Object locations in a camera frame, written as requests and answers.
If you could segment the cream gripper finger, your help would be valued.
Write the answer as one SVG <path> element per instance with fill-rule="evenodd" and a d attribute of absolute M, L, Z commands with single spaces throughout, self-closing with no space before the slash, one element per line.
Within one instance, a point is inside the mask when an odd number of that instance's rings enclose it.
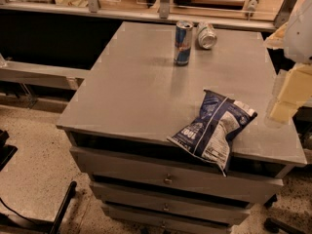
<path fill-rule="evenodd" d="M 287 23 L 281 25 L 274 33 L 264 40 L 264 46 L 268 49 L 277 50 L 284 48 L 284 37 L 287 29 Z"/>
<path fill-rule="evenodd" d="M 312 65 L 296 63 L 289 71 L 280 70 L 275 78 L 268 118 L 286 124 L 298 108 L 312 97 Z"/>

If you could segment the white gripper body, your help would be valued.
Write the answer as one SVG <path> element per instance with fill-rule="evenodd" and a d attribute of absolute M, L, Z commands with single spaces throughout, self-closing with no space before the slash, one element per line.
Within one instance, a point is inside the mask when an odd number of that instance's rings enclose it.
<path fill-rule="evenodd" d="M 312 63 L 312 0 L 292 12 L 284 36 L 284 55 L 294 62 Z"/>

